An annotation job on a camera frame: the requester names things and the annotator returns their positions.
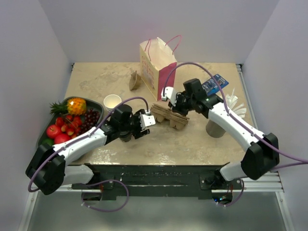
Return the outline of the dark paper coffee cup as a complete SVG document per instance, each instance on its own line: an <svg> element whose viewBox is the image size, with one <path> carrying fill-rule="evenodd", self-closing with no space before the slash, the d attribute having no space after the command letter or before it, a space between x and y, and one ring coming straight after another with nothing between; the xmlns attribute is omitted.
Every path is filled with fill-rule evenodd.
<svg viewBox="0 0 308 231"><path fill-rule="evenodd" d="M131 140L132 135L131 134L127 134L125 136L121 136L120 140L123 142L129 142Z"/></svg>

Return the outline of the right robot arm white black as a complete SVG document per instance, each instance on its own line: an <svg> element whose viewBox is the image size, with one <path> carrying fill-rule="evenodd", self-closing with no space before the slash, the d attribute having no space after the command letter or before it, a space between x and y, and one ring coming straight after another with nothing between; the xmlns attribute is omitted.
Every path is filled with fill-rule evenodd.
<svg viewBox="0 0 308 231"><path fill-rule="evenodd" d="M278 138L264 134L236 115L217 95L207 95L200 80L194 78L184 82L184 91L176 92L166 87L161 99L167 101L173 112L186 116L189 111L202 114L229 133L245 151L244 158L238 163L228 163L221 167L214 177L215 185L226 189L237 178L257 180L279 164Z"/></svg>

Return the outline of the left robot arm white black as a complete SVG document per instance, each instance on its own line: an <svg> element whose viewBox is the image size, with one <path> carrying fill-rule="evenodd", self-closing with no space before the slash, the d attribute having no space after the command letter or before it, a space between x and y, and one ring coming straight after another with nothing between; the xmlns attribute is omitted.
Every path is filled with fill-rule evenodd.
<svg viewBox="0 0 308 231"><path fill-rule="evenodd" d="M155 118L149 110L140 109L136 113L126 104L110 111L106 118L86 133L54 146L40 145L26 175L30 178L28 191L34 192L32 185L45 195L55 192L67 184L84 184L89 189L96 188L100 177L89 165L73 166L71 163L87 152L109 144L116 139L135 139L150 133L149 127L155 125Z"/></svg>

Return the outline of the single cardboard cup carrier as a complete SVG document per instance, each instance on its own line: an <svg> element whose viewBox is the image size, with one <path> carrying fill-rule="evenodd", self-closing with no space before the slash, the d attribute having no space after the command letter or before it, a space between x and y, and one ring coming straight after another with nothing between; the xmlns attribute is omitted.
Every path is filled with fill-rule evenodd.
<svg viewBox="0 0 308 231"><path fill-rule="evenodd" d="M129 90L138 89L141 86L141 83L141 76L137 73L137 71L133 72L129 81Z"/></svg>

